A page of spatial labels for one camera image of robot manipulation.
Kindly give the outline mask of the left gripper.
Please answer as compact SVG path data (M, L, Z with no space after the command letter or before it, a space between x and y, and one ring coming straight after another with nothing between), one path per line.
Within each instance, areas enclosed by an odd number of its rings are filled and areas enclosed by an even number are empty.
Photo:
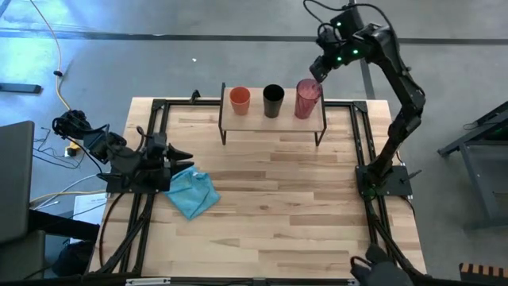
M187 160L194 155L176 149L171 144L167 145L167 159L172 160L167 167L166 157L163 154L148 155L142 157L142 185L158 191L168 191L171 184L171 175L175 175L194 165L192 161Z

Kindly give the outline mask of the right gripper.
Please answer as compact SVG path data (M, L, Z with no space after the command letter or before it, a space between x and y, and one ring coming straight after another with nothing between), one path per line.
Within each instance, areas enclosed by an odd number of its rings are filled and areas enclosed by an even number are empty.
M345 53L348 42L338 40L332 34L321 33L317 36L316 44L322 49L322 54L310 65L310 72L319 83L322 83L332 70L349 65Z

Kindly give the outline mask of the pink faceted plastic tumbler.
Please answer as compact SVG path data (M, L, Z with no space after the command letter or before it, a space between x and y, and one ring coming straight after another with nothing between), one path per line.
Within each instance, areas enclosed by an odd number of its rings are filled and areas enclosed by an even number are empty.
M296 87L294 115L300 119L308 118L318 100L322 97L322 86L315 79L302 79Z

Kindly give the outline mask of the wooden shelf with black legs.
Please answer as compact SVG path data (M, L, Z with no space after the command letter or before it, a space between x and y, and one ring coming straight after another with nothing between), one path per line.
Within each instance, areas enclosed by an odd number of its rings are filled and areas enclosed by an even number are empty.
M264 115L262 88L248 87L251 97L246 115L238 115L234 112L233 104L229 99L232 90L232 87L222 84L218 126L223 144L225 144L225 133L228 131L313 133L316 146L321 143L327 129L323 98L317 101L308 118L300 119L294 115L297 91L294 88L285 88L285 97L279 116L268 118Z

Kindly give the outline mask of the teal microfibre cloth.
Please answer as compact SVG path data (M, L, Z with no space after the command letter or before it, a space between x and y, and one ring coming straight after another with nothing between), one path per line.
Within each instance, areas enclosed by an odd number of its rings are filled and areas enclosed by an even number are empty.
M196 167L173 176L164 194L187 220L197 218L221 199L209 174Z

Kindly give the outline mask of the black cup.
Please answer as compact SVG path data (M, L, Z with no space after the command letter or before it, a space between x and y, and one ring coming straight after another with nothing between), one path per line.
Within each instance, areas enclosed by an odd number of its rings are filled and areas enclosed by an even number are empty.
M268 118L276 118L284 99L284 89L277 84L269 84L263 90L264 115Z

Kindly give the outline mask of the orange cup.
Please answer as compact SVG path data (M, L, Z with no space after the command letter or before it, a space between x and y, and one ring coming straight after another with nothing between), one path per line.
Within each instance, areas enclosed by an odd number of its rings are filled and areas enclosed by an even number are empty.
M246 115L250 104L250 91L246 87L234 87L229 92L233 112L237 115Z

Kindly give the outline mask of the white paper sheet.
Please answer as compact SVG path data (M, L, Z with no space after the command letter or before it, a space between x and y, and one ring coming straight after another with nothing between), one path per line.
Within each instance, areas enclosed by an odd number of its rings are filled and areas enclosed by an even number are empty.
M76 196L72 219L99 225L107 200L106 193Z

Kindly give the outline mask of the black bag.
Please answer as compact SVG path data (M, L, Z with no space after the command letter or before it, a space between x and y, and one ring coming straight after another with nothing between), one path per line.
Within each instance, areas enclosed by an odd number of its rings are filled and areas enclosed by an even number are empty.
M52 271L57 276L83 275L89 265L93 249L93 242L80 241L66 245L52 265Z

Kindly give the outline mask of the grey chair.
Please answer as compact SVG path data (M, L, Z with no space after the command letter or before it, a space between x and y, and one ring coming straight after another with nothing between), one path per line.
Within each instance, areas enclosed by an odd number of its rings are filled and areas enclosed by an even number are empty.
M34 123L0 126L0 283L38 279L45 236L29 228Z

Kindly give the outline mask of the black floor bar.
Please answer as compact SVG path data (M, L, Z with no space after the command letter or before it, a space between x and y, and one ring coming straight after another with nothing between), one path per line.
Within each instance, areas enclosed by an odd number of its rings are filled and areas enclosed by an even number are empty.
M42 87L40 85L26 83L0 83L0 91L24 94L40 94Z

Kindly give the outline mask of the grey metal cart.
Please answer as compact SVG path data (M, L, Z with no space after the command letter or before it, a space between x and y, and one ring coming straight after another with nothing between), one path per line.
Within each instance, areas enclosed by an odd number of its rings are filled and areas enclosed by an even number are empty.
M508 101L464 126L467 133L438 149L460 153L483 217L465 227L508 226Z

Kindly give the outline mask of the orange black striped block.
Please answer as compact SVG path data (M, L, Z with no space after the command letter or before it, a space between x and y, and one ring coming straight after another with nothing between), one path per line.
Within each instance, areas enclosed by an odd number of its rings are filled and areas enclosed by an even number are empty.
M460 279L477 284L508 286L508 268L460 263Z

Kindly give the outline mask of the black aluminium frame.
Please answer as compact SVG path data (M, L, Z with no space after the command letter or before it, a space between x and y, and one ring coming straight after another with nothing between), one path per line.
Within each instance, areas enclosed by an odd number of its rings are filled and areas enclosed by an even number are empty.
M207 172L220 200L193 220L156 195L143 264L98 272L121 243L131 195L107 204L110 218L82 286L137 286L155 280L212 286L344 285L353 281L350 257L365 254L370 234L356 166L384 143L390 120L383 100L324 102L327 134L237 132L225 140L216 99L167 101L167 134Z

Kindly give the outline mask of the silver metal bracket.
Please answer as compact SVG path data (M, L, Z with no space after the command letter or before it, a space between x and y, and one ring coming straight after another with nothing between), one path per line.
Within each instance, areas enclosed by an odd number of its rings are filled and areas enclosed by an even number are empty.
M171 280L163 277L128 279L125 282L125 286L168 286L170 284Z

